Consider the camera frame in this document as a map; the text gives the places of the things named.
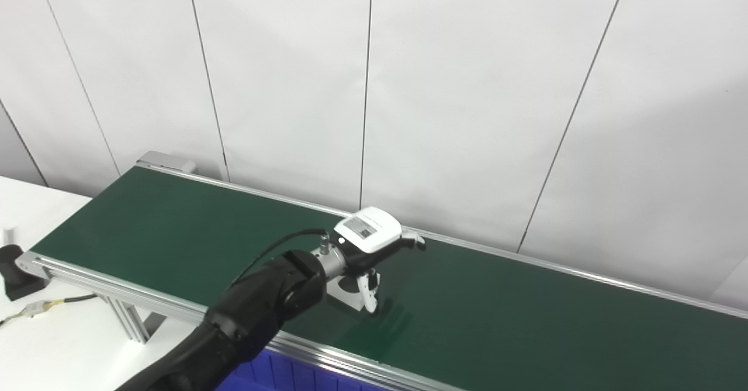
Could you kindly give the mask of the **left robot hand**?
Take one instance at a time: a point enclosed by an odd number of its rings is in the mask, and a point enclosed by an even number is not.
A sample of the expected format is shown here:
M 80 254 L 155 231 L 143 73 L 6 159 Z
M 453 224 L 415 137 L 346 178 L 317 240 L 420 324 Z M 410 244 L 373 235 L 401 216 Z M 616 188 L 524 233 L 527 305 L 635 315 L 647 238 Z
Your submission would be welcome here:
M 369 314 L 378 310 L 381 275 L 376 266 L 401 249 L 427 249 L 416 231 L 404 228 L 390 213 L 373 206 L 340 220 L 333 228 L 329 245 L 342 261 L 342 268 L 331 277 L 328 293 Z

